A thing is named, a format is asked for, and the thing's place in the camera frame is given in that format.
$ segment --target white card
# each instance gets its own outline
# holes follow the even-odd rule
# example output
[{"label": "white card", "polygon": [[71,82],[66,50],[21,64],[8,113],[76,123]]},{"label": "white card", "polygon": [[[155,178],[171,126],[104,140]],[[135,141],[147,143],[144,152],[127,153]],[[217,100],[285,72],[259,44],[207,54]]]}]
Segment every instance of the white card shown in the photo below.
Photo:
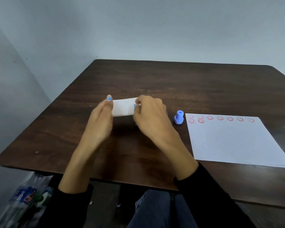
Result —
[{"label": "white card", "polygon": [[285,167],[285,153],[258,117],[186,114],[197,160]]},{"label": "white card", "polygon": [[126,98],[113,100],[113,117],[127,116],[134,114],[134,104],[137,98]]}]

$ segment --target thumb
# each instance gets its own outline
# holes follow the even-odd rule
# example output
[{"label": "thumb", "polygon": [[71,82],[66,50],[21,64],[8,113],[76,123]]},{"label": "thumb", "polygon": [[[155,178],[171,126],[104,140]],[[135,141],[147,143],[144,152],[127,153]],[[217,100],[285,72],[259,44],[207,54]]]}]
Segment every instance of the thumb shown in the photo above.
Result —
[{"label": "thumb", "polygon": [[113,99],[111,95],[107,96],[107,100],[104,103],[104,106],[102,108],[102,114],[112,114],[113,110]]},{"label": "thumb", "polygon": [[136,124],[138,125],[140,122],[140,118],[141,118],[141,114],[140,114],[141,105],[135,104],[134,107],[135,108],[134,108],[133,119],[136,122]]}]

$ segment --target blue bottle label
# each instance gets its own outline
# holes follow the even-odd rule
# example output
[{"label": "blue bottle label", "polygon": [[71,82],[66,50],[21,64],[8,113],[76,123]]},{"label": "blue bottle label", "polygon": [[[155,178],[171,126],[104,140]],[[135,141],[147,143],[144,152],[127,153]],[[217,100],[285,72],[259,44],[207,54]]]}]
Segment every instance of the blue bottle label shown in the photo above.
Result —
[{"label": "blue bottle label", "polygon": [[32,187],[18,188],[10,201],[19,201],[25,204],[29,204],[36,194],[37,189]]}]

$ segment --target table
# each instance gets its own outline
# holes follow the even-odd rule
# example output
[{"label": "table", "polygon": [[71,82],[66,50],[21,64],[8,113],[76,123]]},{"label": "table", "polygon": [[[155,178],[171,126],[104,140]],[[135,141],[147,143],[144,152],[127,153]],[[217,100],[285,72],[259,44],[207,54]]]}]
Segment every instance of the table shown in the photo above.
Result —
[{"label": "table", "polygon": [[[107,94],[161,98],[171,121],[178,110],[257,116],[285,152],[285,76],[271,66],[95,60],[0,154],[0,165],[63,173],[91,110]],[[174,127],[192,153],[186,123]],[[285,207],[285,168],[201,163],[233,199]],[[91,178],[176,190],[173,177],[132,116],[114,118]]]}]

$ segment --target black long-sleeve shirt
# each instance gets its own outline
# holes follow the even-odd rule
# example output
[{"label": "black long-sleeve shirt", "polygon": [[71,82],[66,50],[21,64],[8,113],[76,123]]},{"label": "black long-sleeve shirt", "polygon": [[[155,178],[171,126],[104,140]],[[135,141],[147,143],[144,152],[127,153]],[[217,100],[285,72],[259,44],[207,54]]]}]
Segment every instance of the black long-sleeve shirt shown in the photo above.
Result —
[{"label": "black long-sleeve shirt", "polygon": [[[175,178],[174,183],[199,228],[255,227],[201,164],[191,176],[181,181]],[[91,185],[80,194],[66,194],[57,189],[38,227],[83,227],[92,191]]]}]

